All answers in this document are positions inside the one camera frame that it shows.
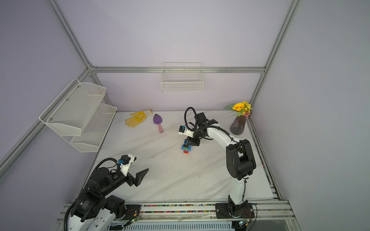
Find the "sunflower bouquet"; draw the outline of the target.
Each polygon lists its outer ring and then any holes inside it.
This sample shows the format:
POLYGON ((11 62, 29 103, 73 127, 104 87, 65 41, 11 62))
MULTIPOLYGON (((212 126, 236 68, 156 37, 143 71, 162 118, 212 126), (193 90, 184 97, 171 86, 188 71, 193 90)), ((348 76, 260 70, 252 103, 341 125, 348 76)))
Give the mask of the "sunflower bouquet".
POLYGON ((236 104, 229 104, 223 108, 224 110, 235 112, 235 116, 249 117, 252 114, 252 107, 246 101, 236 104))

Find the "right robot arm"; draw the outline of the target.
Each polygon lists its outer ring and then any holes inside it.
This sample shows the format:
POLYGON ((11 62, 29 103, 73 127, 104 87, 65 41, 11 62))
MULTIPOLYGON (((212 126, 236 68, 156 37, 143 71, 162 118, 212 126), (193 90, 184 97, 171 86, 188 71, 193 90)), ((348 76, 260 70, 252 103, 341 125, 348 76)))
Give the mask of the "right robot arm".
POLYGON ((209 120, 204 113, 194 115, 195 122, 187 122, 182 127, 182 134, 187 138, 183 146, 199 146, 203 139, 216 141, 225 150, 226 169, 233 178, 233 186, 228 196, 227 211, 219 210, 216 214, 223 217, 239 218, 243 215, 253 217, 253 208, 246 199, 249 177, 256 169, 251 143, 232 136, 221 128, 214 119, 209 120))

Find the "dark glass vase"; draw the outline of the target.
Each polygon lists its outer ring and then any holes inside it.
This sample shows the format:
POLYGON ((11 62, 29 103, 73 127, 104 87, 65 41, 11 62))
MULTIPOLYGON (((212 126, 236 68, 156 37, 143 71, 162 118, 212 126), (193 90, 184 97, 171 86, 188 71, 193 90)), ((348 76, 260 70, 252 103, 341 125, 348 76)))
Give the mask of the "dark glass vase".
POLYGON ((241 135, 244 132, 247 117, 237 116, 230 126, 230 132, 234 135, 241 135))

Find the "white mesh lower shelf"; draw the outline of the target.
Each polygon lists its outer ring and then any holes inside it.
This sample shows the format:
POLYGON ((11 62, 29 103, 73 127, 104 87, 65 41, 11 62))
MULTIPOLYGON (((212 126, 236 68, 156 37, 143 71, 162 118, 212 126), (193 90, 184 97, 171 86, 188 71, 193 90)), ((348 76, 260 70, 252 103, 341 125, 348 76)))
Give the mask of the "white mesh lower shelf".
POLYGON ((117 108, 100 104, 81 136, 74 136, 70 144, 80 153, 99 151, 116 114, 117 108))

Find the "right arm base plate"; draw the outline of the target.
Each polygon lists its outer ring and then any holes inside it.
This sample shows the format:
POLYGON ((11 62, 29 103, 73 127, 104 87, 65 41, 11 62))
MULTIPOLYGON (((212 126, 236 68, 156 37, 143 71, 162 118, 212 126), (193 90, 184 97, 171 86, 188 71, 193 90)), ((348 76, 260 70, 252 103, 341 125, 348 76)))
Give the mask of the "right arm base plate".
POLYGON ((251 203, 234 205, 232 203, 215 204, 216 217, 221 218, 255 218, 251 203))

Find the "purple garden trowel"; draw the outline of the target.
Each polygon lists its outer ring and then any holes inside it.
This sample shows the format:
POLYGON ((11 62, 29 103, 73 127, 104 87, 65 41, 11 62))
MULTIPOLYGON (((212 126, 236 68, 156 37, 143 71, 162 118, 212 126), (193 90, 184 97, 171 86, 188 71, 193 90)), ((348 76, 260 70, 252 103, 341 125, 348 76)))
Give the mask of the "purple garden trowel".
POLYGON ((161 126, 161 123, 162 123, 161 116, 158 115, 158 114, 155 114, 154 117, 153 117, 153 122, 154 122, 154 124, 158 125, 159 133, 163 133, 163 128, 161 126))

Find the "white mesh upper shelf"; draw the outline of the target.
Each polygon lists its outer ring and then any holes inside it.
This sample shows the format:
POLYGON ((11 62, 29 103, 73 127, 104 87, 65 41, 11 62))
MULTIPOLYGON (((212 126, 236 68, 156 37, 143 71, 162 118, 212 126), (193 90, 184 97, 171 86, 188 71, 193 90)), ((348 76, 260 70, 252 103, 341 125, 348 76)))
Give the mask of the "white mesh upper shelf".
POLYGON ((73 79, 39 120, 59 136, 81 136, 105 95, 105 87, 73 79))

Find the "yellow work glove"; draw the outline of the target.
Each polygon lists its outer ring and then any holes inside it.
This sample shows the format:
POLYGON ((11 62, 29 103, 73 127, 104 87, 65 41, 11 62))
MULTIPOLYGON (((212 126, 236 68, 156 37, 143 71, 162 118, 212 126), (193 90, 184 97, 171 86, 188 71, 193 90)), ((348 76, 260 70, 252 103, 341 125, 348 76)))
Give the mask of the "yellow work glove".
POLYGON ((150 109, 131 113, 131 117, 125 120, 125 125, 130 128, 136 128, 151 115, 153 115, 153 112, 150 109))

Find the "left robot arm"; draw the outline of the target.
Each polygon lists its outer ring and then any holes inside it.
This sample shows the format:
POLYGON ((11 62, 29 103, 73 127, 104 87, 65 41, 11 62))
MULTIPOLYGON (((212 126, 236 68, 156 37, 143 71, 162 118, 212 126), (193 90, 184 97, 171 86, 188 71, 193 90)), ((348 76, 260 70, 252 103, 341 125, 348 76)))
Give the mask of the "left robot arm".
POLYGON ((138 187, 149 170, 146 168, 135 176, 129 169, 136 160, 131 154, 119 160, 105 158, 92 170, 87 183, 75 201, 67 209, 64 231, 109 231, 111 223, 123 220, 123 229, 139 220, 140 205, 126 205, 125 200, 112 192, 124 184, 138 187))

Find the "white mesh shelf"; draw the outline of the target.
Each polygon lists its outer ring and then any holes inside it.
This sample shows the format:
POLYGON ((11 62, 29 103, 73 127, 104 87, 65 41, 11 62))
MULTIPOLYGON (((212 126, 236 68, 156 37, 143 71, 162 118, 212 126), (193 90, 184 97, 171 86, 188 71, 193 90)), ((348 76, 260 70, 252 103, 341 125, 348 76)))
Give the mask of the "white mesh shelf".
POLYGON ((74 136, 70 144, 80 153, 99 151, 116 114, 117 108, 100 104, 81 136, 74 136))
POLYGON ((39 120, 59 136, 81 136, 105 95, 105 87, 73 79, 39 120))

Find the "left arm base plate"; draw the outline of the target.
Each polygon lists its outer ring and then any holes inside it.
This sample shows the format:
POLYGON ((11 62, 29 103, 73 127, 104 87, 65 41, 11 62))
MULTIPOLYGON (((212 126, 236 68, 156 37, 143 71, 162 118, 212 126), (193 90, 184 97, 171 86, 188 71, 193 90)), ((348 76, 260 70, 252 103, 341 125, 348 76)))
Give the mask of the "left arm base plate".
POLYGON ((140 216, 141 212, 141 205, 139 204, 126 204, 125 205, 125 214, 121 218, 121 220, 133 220, 140 216))

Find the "light blue lego brick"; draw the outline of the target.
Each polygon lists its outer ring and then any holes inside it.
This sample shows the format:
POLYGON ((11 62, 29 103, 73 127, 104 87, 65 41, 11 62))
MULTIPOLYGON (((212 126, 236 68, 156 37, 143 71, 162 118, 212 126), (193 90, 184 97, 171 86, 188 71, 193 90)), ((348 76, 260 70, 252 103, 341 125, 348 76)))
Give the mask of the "light blue lego brick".
POLYGON ((189 153, 191 151, 191 146, 190 147, 182 146, 181 149, 184 151, 184 153, 189 153))

